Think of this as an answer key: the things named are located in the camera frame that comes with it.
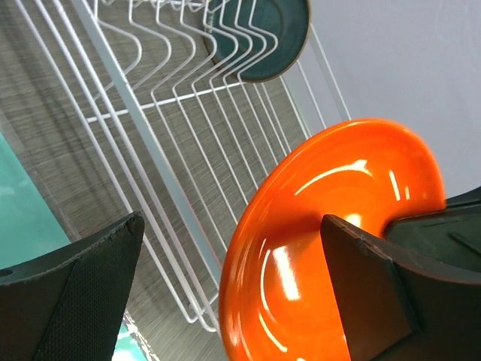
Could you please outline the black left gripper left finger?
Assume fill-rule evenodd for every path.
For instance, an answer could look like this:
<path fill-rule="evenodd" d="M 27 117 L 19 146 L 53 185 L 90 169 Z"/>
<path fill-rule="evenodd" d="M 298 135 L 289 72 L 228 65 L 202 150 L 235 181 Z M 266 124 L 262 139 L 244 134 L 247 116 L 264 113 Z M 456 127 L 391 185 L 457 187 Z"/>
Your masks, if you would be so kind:
<path fill-rule="evenodd" d="M 144 236 L 139 211 L 1 270 L 3 360 L 110 360 Z"/>

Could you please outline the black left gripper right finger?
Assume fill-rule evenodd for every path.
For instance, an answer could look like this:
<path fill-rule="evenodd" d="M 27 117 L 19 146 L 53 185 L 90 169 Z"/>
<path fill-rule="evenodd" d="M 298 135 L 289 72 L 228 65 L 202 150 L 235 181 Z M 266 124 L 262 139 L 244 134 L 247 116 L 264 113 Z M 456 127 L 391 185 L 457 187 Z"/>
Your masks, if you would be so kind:
<path fill-rule="evenodd" d="M 353 360 L 480 358 L 480 192 L 390 223 L 378 238 L 334 215 L 320 226 Z"/>

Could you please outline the orange plate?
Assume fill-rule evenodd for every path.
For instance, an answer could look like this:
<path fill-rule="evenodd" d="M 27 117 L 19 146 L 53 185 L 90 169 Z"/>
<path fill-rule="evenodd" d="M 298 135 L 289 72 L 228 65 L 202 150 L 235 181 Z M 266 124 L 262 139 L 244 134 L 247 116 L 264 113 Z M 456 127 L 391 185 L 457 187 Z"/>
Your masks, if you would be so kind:
<path fill-rule="evenodd" d="M 392 220 L 443 210 L 428 145 L 391 120 L 350 120 L 312 136 L 265 179 L 222 267 L 219 325 L 231 360 L 348 360 L 320 235 L 334 214 L 383 237 Z"/>

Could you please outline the dark teal plate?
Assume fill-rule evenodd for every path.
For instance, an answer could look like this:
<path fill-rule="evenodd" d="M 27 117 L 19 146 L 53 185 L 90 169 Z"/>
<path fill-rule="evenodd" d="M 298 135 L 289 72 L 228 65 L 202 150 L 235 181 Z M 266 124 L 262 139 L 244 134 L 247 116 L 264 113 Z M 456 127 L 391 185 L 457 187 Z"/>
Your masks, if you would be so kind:
<path fill-rule="evenodd" d="M 310 1 L 209 1 L 204 46 L 213 76 L 263 83 L 301 55 L 310 27 Z"/>

